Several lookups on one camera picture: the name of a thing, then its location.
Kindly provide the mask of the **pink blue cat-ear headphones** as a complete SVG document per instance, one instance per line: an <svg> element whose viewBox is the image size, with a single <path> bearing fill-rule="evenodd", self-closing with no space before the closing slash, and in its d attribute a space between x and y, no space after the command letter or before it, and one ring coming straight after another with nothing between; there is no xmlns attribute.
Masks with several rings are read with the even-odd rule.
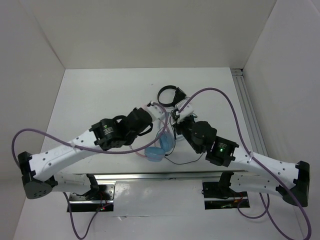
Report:
<svg viewBox="0 0 320 240"><path fill-rule="evenodd" d="M167 153L173 150L175 146L175 137L172 131L169 128L171 123L168 120L168 124L165 127L164 133L156 141L159 146L149 146L144 149L144 154L136 152L135 154L141 158L147 159L150 162L160 162L164 157L167 156Z"/></svg>

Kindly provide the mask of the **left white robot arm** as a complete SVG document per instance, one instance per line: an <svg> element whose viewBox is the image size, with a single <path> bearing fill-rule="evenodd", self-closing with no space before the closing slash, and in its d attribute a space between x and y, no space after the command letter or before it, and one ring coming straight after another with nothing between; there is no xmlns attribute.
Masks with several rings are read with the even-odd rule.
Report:
<svg viewBox="0 0 320 240"><path fill-rule="evenodd" d="M18 162L26 197L38 199L57 191L94 199L102 188L93 174L60 171L92 155L131 145L137 137L151 132L155 120L150 108L134 108L127 116L104 118L80 136L46 152L20 153Z"/></svg>

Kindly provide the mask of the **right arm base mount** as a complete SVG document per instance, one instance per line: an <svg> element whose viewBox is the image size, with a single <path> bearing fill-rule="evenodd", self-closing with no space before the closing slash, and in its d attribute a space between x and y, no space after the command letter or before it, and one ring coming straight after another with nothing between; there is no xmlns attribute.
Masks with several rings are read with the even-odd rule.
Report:
<svg viewBox="0 0 320 240"><path fill-rule="evenodd" d="M201 193L206 210L236 209L239 203L240 208L250 208L246 191L234 192L230 189L222 189L216 181L203 182Z"/></svg>

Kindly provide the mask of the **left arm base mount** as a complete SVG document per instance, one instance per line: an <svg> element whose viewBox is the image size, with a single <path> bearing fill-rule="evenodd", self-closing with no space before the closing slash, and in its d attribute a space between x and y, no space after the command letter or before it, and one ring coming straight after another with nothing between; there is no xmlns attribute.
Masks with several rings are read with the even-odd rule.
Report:
<svg viewBox="0 0 320 240"><path fill-rule="evenodd" d="M70 193L68 200L72 213L113 212L116 190L115 181L102 181L98 183L93 174L86 174L89 185L83 194Z"/></svg>

